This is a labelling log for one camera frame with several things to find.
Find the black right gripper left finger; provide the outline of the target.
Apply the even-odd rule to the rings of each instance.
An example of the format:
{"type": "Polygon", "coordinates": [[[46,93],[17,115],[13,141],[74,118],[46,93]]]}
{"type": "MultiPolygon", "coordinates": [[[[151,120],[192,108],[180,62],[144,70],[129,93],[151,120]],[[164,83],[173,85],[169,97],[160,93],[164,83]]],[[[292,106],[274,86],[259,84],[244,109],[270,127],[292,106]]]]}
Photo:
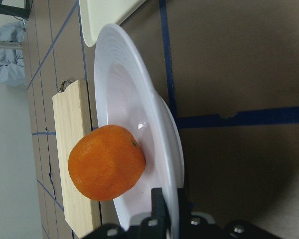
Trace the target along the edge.
{"type": "Polygon", "coordinates": [[[161,219],[166,227],[170,226],[170,217],[162,188],[151,189],[151,216],[161,219]]]}

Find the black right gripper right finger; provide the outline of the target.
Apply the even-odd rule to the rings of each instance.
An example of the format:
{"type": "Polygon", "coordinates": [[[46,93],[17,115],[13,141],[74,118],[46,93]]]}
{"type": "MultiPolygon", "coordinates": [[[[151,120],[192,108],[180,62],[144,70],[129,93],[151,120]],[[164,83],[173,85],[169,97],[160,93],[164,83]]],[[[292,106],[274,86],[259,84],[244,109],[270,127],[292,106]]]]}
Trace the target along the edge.
{"type": "Polygon", "coordinates": [[[190,217],[192,215],[193,203],[186,196],[184,188],[177,189],[179,215],[181,217],[190,217]]]}

